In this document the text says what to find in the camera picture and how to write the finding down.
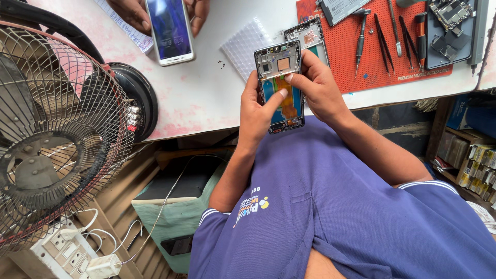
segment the white table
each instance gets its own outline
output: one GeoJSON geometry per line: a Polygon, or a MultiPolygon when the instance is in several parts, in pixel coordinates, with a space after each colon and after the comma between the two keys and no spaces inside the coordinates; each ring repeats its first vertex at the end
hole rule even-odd
{"type": "MultiPolygon", "coordinates": [[[[29,0],[77,25],[93,41],[106,62],[123,62],[140,70],[151,82],[159,102],[157,127],[147,140],[159,140],[239,125],[240,95],[244,81],[220,50],[220,45],[253,17],[258,16],[274,42],[281,30],[297,24],[294,0],[212,0],[210,14],[195,38],[196,61],[163,68],[155,55],[146,56],[103,12],[94,0],[29,0]],[[221,60],[226,64],[222,68],[221,60]]],[[[496,1],[490,3],[492,19],[496,1]]],[[[488,20],[487,28],[492,22],[488,20]]],[[[465,62],[453,74],[343,95],[350,109],[441,97],[476,88],[465,62]]]]}

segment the bubble wrap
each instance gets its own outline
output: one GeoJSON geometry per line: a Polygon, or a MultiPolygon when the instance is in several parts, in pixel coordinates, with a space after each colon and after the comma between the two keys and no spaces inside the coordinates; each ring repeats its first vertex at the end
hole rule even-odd
{"type": "Polygon", "coordinates": [[[221,48],[241,77],[247,81],[251,71],[255,70],[253,53],[272,44],[260,21],[254,17],[243,29],[222,44],[221,48]]]}

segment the electric fan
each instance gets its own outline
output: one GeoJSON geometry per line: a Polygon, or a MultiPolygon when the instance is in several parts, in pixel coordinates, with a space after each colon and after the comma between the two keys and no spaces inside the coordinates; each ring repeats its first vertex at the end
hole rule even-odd
{"type": "Polygon", "coordinates": [[[0,14],[10,21],[0,21],[3,256],[87,205],[151,134],[158,112],[148,80],[105,64],[72,23],[18,0],[2,0],[0,14]]]}

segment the power strip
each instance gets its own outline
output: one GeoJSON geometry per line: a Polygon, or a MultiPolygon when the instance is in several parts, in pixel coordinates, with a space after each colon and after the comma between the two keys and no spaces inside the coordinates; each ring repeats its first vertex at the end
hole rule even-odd
{"type": "Polygon", "coordinates": [[[45,238],[31,248],[9,254],[9,257],[32,279],[92,279],[86,272],[90,261],[98,258],[81,234],[65,241],[60,230],[77,229],[70,221],[49,229],[45,238]]]}

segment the pry tool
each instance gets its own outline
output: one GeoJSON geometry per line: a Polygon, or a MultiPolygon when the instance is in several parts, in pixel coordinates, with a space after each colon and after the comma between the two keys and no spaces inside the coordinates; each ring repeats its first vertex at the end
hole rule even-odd
{"type": "Polygon", "coordinates": [[[415,45],[413,44],[412,37],[410,37],[410,33],[408,33],[408,29],[406,28],[405,20],[403,19],[403,16],[398,17],[400,21],[400,26],[401,26],[401,31],[403,33],[403,42],[405,44],[405,52],[406,56],[408,57],[408,61],[410,62],[410,68],[413,70],[413,65],[412,65],[412,57],[410,56],[410,47],[412,48],[412,52],[414,55],[417,55],[417,51],[415,50],[415,45]]]}
{"type": "Polygon", "coordinates": [[[385,54],[389,58],[389,63],[391,64],[391,68],[393,69],[394,75],[396,75],[396,72],[394,71],[394,66],[393,66],[393,59],[391,58],[391,53],[389,53],[389,49],[387,47],[386,39],[384,38],[384,33],[382,32],[382,29],[380,27],[379,17],[377,16],[376,13],[373,14],[373,17],[375,19],[375,26],[377,28],[377,36],[379,38],[379,45],[380,45],[380,51],[382,53],[382,60],[384,61],[384,65],[386,66],[387,75],[389,77],[391,77],[391,75],[389,74],[389,67],[387,66],[387,60],[386,60],[385,54]]]}
{"type": "Polygon", "coordinates": [[[427,37],[425,31],[425,20],[427,12],[421,12],[415,16],[415,21],[417,23],[417,51],[419,54],[420,70],[424,72],[424,65],[427,56],[427,37]]]}
{"type": "Polygon", "coordinates": [[[364,50],[364,41],[365,41],[364,33],[365,33],[365,24],[367,23],[367,15],[370,14],[371,12],[372,11],[370,9],[360,8],[353,13],[353,15],[362,18],[362,27],[360,28],[360,36],[358,36],[358,42],[357,42],[357,52],[356,52],[357,69],[355,71],[355,78],[357,78],[358,64],[360,63],[360,58],[362,57],[362,51],[364,50]]]}
{"type": "Polygon", "coordinates": [[[393,24],[394,38],[396,39],[396,51],[398,52],[398,57],[401,57],[401,43],[398,37],[398,28],[396,28],[396,20],[394,19],[393,4],[391,0],[387,0],[389,5],[389,13],[391,14],[391,23],[393,24]]]}

